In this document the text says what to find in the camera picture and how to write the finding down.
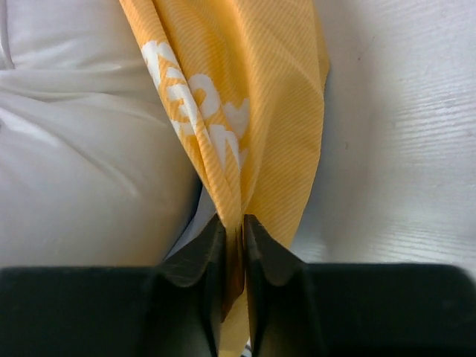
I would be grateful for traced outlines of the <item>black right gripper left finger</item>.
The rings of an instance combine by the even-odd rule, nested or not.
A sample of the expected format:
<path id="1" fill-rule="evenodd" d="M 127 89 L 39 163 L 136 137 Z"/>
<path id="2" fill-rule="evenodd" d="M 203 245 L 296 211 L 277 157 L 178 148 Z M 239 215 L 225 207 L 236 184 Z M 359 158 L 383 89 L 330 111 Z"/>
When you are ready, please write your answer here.
<path id="1" fill-rule="evenodd" d="M 3 356 L 216 356 L 225 230 L 153 267 L 1 270 Z"/>

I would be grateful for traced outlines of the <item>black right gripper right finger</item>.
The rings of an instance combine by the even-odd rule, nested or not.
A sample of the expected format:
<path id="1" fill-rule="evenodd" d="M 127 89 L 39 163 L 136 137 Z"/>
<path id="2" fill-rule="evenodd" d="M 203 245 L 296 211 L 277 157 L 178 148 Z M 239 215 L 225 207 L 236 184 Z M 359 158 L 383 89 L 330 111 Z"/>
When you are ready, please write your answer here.
<path id="1" fill-rule="evenodd" d="M 473 356 L 475 282 L 423 263 L 305 263 L 244 221 L 254 356 Z"/>

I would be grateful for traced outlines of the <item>white pillow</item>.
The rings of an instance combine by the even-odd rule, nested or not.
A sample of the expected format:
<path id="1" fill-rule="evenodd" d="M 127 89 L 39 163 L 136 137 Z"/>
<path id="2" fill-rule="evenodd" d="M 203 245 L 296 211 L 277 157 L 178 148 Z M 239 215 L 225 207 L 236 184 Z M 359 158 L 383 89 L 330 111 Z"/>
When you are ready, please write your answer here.
<path id="1" fill-rule="evenodd" d="M 1 3 L 1 264 L 149 266 L 213 216 L 118 1 Z"/>

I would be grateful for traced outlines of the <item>yellow and blue Mickey pillowcase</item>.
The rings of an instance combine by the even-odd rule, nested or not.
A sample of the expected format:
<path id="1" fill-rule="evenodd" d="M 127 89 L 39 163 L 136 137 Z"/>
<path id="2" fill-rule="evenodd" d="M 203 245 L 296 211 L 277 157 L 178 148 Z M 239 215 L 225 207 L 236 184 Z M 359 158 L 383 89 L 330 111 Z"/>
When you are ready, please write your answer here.
<path id="1" fill-rule="evenodd" d="M 321 154 L 329 72 L 313 1 L 123 1 L 173 128 L 226 231 L 219 354 L 248 340 L 241 228 L 289 247 Z"/>

